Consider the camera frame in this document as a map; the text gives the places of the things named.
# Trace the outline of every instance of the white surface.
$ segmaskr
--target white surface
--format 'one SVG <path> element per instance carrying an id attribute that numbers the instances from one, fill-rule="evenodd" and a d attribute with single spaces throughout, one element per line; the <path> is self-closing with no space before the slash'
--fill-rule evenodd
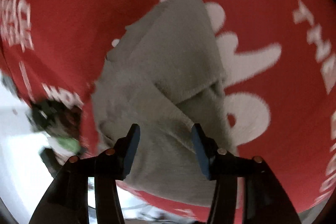
<path id="1" fill-rule="evenodd" d="M 41 148 L 48 146 L 47 138 L 30 132 L 27 110 L 0 84 L 0 197 L 19 224 L 29 222 L 53 180 L 39 157 Z M 122 208 L 143 204 L 124 190 L 118 189 L 118 194 Z M 88 203 L 95 206 L 93 192 Z M 124 217 L 135 218 L 138 211 L 124 211 Z"/>
<path id="2" fill-rule="evenodd" d="M 0 110 L 8 107 L 22 107 L 24 105 L 18 98 L 15 98 L 8 90 L 0 83 Z"/>

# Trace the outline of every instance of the gray cloth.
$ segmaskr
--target gray cloth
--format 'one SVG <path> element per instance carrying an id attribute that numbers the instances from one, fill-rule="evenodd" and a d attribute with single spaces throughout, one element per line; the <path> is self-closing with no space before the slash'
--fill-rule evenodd
<path id="1" fill-rule="evenodd" d="M 204 3 L 168 0 L 126 30 L 92 96 L 97 128 L 113 146 L 132 123 L 140 125 L 128 185 L 210 206 L 215 182 L 200 171 L 191 127 L 200 123 L 220 147 L 236 148 L 226 132 L 225 73 Z"/>
<path id="2" fill-rule="evenodd" d="M 299 213 L 300 220 L 302 224 L 312 224 L 320 212 L 323 210 L 324 206 L 328 202 L 328 198 L 321 201 L 319 204 L 315 205 L 314 207 Z"/>

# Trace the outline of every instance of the red t-shirt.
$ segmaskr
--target red t-shirt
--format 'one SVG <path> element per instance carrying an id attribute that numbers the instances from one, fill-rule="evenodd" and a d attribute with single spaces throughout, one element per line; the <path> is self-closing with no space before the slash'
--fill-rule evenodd
<path id="1" fill-rule="evenodd" d="M 0 1 L 1 69 L 26 100 L 50 97 L 83 107 L 82 142 L 94 154 L 93 82 L 111 42 L 160 0 Z M 204 2 L 228 74 L 223 104 L 240 155 L 261 155 L 295 208 L 310 208 L 336 181 L 335 4 Z M 209 214 L 123 187 L 169 212 L 202 221 Z"/>

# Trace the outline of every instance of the white lettering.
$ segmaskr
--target white lettering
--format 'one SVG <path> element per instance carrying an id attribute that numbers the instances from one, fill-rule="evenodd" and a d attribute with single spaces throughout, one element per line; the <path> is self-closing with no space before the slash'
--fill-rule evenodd
<path id="1" fill-rule="evenodd" d="M 309 24 L 314 25 L 314 16 L 301 0 L 298 0 L 299 8 L 293 11 L 293 21 L 295 24 L 307 20 Z"/>
<path id="2" fill-rule="evenodd" d="M 334 171 L 336 171 L 336 154 L 329 161 L 325 175 L 331 175 Z"/>
<path id="3" fill-rule="evenodd" d="M 334 151 L 336 149 L 336 143 L 330 148 L 330 152 Z"/>
<path id="4" fill-rule="evenodd" d="M 326 59 L 321 67 L 321 74 L 324 81 L 325 89 L 329 94 L 336 83 L 336 69 L 335 69 L 336 55 L 331 55 Z"/>
<path id="5" fill-rule="evenodd" d="M 317 198 L 315 198 L 315 203 L 314 203 L 314 206 L 319 204 L 322 200 L 324 200 L 325 198 L 328 197 L 328 195 L 330 195 L 332 193 L 332 191 L 328 191 L 320 196 L 318 196 Z"/>
<path id="6" fill-rule="evenodd" d="M 315 59 L 318 63 L 322 62 L 331 52 L 331 43 L 329 40 L 322 40 L 322 27 L 320 24 L 307 31 L 307 43 L 315 43 Z"/>
<path id="7" fill-rule="evenodd" d="M 25 83 L 25 86 L 26 86 L 26 89 L 27 89 L 27 92 L 28 92 L 29 99 L 32 102 L 35 102 L 32 87 L 30 85 L 28 74 L 27 74 L 27 71 L 26 71 L 26 67 L 25 67 L 25 64 L 23 63 L 23 61 L 19 62 L 19 67 L 20 67 L 20 71 L 21 71 L 23 81 Z"/>
<path id="8" fill-rule="evenodd" d="M 34 49 L 31 37 L 30 4 L 26 0 L 1 0 L 0 2 L 0 35 L 10 47 L 21 45 L 22 51 L 26 48 Z"/>
<path id="9" fill-rule="evenodd" d="M 336 111 L 330 118 L 330 123 L 331 123 L 331 140 L 336 139 Z"/>
<path id="10" fill-rule="evenodd" d="M 42 86 L 45 92 L 47 93 L 49 100 L 55 100 L 58 102 L 61 101 L 60 94 L 58 93 L 58 91 L 56 90 L 54 86 L 51 86 L 50 89 L 46 84 L 42 84 Z"/>
<path id="11" fill-rule="evenodd" d="M 216 33 L 224 25 L 225 11 L 217 3 L 206 3 L 206 9 L 213 31 Z M 216 38 L 221 61 L 227 73 L 224 84 L 226 88 L 266 71 L 281 55 L 281 45 L 277 43 L 256 51 L 236 53 L 238 37 L 234 32 L 225 32 Z M 224 109 L 226 114 L 232 114 L 236 118 L 235 125 L 229 130 L 235 145 L 256 139 L 270 124 L 270 109 L 267 103 L 255 94 L 226 95 Z"/>
<path id="12" fill-rule="evenodd" d="M 237 146 L 258 138 L 270 124 L 268 105 L 255 94 L 241 92 L 226 95 L 224 110 L 236 118 L 230 135 Z"/>
<path id="13" fill-rule="evenodd" d="M 336 173 L 333 174 L 330 178 L 326 179 L 320 188 L 320 193 L 328 190 L 330 187 L 332 187 L 336 182 Z"/>
<path id="14" fill-rule="evenodd" d="M 278 43 L 252 52 L 236 53 L 238 37 L 233 32 L 219 35 L 217 46 L 227 73 L 225 87 L 243 82 L 269 69 L 281 55 L 281 45 Z"/>
<path id="15" fill-rule="evenodd" d="M 77 93 L 71 93 L 65 89 L 59 88 L 58 90 L 54 86 L 50 88 L 46 84 L 42 84 L 49 100 L 55 100 L 57 102 L 62 102 L 67 108 L 72 108 L 73 106 L 83 107 L 83 102 Z"/>

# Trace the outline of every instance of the green object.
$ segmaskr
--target green object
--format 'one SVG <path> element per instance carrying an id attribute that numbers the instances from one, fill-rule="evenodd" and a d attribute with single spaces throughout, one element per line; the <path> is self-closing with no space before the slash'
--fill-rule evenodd
<path id="1" fill-rule="evenodd" d="M 58 137 L 56 138 L 56 140 L 61 147 L 75 154 L 77 154 L 81 149 L 79 141 L 77 141 L 76 139 Z"/>

